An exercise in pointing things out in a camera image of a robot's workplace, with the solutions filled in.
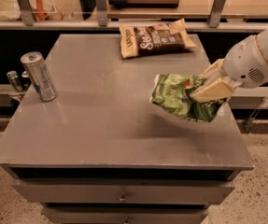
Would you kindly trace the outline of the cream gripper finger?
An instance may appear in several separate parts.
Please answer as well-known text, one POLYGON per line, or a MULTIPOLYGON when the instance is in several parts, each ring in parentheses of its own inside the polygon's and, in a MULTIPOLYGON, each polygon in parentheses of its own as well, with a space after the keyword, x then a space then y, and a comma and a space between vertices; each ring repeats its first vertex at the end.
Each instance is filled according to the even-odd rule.
POLYGON ((205 79, 225 77, 225 73, 223 71, 223 59, 218 59, 213 62, 208 68, 203 71, 200 77, 205 79))
POLYGON ((217 101, 231 97, 234 92, 233 82, 228 78, 217 78, 214 81, 206 81, 201 77, 190 77, 189 97, 198 103, 217 101))

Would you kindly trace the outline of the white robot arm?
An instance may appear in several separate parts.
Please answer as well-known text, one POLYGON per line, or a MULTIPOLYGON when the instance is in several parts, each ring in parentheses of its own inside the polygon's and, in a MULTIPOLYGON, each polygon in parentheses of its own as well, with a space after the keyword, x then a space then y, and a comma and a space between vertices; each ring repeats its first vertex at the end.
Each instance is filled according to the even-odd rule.
POLYGON ((190 94, 190 98, 199 103, 227 99, 239 87, 252 89, 267 83, 268 29, 235 44, 201 77, 205 83, 190 94))

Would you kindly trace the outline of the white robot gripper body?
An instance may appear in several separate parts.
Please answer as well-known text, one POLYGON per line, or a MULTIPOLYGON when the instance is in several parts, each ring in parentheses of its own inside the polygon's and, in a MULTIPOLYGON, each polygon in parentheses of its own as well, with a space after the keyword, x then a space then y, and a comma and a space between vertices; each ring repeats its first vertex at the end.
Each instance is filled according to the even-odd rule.
POLYGON ((268 82, 268 35, 251 35, 234 45, 224 58, 223 68, 244 88, 268 82))

